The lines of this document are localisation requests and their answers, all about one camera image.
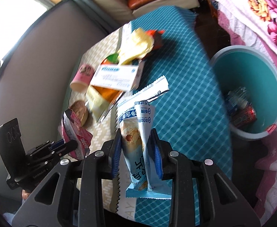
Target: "sofa armrest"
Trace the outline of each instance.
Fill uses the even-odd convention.
[[[94,0],[94,2],[121,25],[135,19],[132,10],[127,6],[127,0]]]

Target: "red can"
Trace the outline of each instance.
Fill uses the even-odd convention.
[[[232,124],[239,128],[243,125],[254,122],[256,119],[256,111],[252,105],[250,105],[232,117]]]

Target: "pink paper cup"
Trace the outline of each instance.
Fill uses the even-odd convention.
[[[74,76],[73,81],[71,81],[70,88],[80,93],[86,93],[93,75],[94,69],[92,66],[82,65]]]

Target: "pink wrapper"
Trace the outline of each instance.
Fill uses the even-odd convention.
[[[74,159],[84,159],[90,153],[92,134],[85,130],[73,110],[67,109],[62,118],[62,135],[65,142],[76,140],[78,148],[69,153]]]

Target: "trash can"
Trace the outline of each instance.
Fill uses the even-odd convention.
[[[265,55],[248,46],[234,45],[217,52],[210,61],[223,94],[244,86],[257,120],[243,128],[230,123],[244,140],[258,140],[277,127],[277,68]]]

